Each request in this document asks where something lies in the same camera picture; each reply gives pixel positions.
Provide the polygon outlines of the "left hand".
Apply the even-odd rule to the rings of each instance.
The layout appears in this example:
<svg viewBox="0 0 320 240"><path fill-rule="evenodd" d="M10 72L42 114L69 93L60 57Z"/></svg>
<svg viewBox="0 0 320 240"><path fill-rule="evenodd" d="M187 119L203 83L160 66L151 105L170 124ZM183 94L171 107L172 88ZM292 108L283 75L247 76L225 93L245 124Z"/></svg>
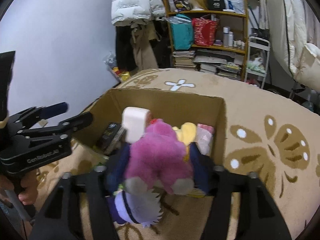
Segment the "left hand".
<svg viewBox="0 0 320 240"><path fill-rule="evenodd" d="M36 202L38 196L37 185L36 170L26 173L21 179L21 187L24 188L24 191L18 195L18 198L23 205L33 205ZM13 183L3 175L1 175L1 189L14 190Z"/></svg>

